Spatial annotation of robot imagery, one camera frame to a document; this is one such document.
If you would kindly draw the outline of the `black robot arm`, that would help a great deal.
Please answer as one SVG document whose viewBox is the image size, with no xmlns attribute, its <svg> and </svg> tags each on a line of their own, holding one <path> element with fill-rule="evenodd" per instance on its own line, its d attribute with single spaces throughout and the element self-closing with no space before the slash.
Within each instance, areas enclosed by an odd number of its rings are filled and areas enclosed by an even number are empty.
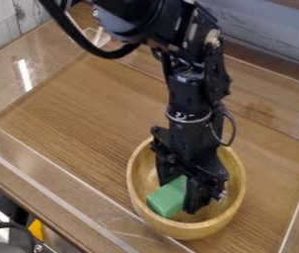
<svg viewBox="0 0 299 253">
<path fill-rule="evenodd" d="M 230 173 L 218 149 L 224 98 L 233 79 L 217 18 L 197 0 L 93 0 L 95 17 L 117 40 L 141 43 L 162 62 L 169 90 L 169 127 L 151 129 L 158 181 L 186 178 L 182 209 L 195 213 L 222 198 Z"/>
</svg>

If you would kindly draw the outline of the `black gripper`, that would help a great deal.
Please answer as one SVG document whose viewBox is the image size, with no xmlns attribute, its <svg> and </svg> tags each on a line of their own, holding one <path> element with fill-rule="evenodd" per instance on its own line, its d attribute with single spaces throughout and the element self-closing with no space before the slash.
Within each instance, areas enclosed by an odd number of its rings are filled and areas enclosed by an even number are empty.
<svg viewBox="0 0 299 253">
<path fill-rule="evenodd" d="M 224 198 L 229 169 L 218 155 L 225 117 L 214 115 L 207 121 L 169 121 L 169 128 L 154 126 L 150 130 L 150 148 L 155 153 L 155 169 L 162 186 L 178 177 L 187 178 L 183 210 L 194 214 L 209 206 L 212 200 Z"/>
</svg>

